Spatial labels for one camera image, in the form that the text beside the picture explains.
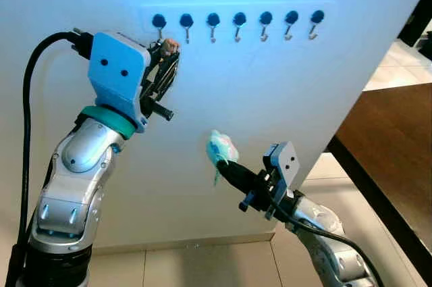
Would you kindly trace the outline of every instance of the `floor tile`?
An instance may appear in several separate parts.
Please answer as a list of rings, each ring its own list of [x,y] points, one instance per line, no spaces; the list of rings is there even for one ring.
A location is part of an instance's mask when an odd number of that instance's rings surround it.
[[[399,66],[399,63],[390,55],[385,54],[379,66]]]
[[[392,59],[395,59],[401,66],[429,66],[431,61],[416,49],[409,47],[400,39],[391,44],[387,52]]]
[[[342,169],[331,153],[322,153],[306,179],[346,178],[348,175]]]
[[[150,251],[145,287],[281,287],[269,242]]]
[[[89,287],[142,287],[144,253],[93,256]]]
[[[308,198],[338,214],[347,236],[371,258],[386,286],[416,286],[375,213],[349,178],[305,180],[300,190]],[[284,287],[293,286],[294,276],[296,279],[307,277],[310,282],[303,286],[321,285],[311,263],[306,261],[306,250],[301,249],[301,244],[295,241],[292,234],[277,229],[271,243]],[[297,267],[297,262],[304,265]]]
[[[402,66],[377,68],[364,90],[409,86],[420,83],[407,69]]]
[[[405,67],[420,83],[432,82],[432,66],[406,66]]]
[[[286,230],[282,223],[276,225],[271,247],[283,287],[322,286],[308,251],[297,236]]]

